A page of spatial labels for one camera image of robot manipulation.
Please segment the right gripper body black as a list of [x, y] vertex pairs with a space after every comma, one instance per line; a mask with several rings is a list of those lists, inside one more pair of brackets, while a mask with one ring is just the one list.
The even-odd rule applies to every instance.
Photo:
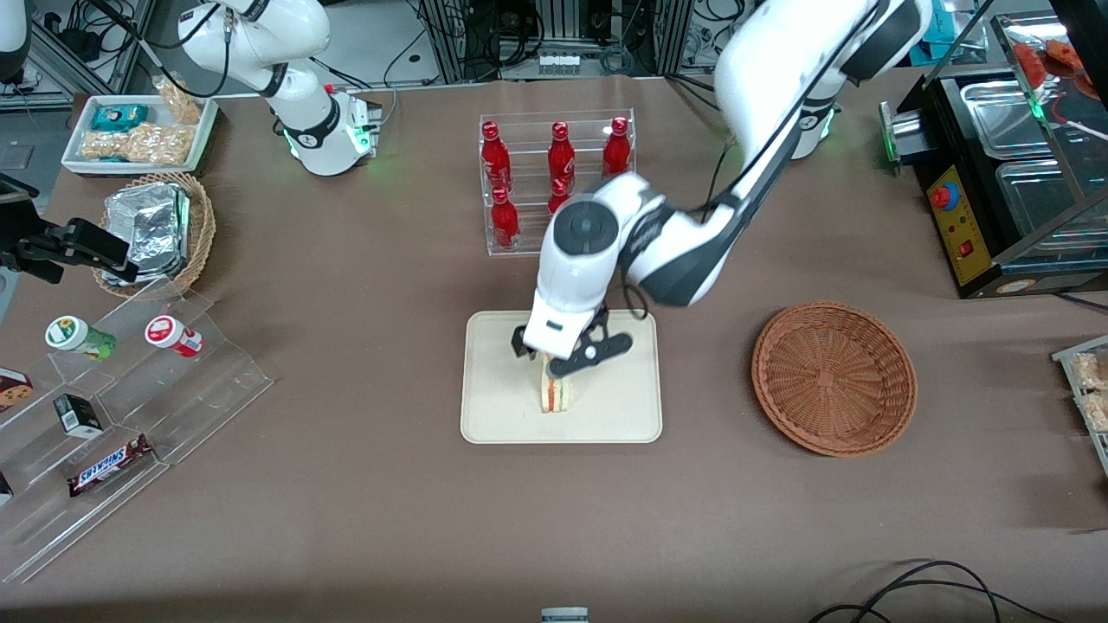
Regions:
[[66, 251], [68, 226], [43, 219], [33, 204], [38, 190], [13, 177], [1, 177], [1, 256], [16, 273], [59, 284], [64, 269], [59, 265]]

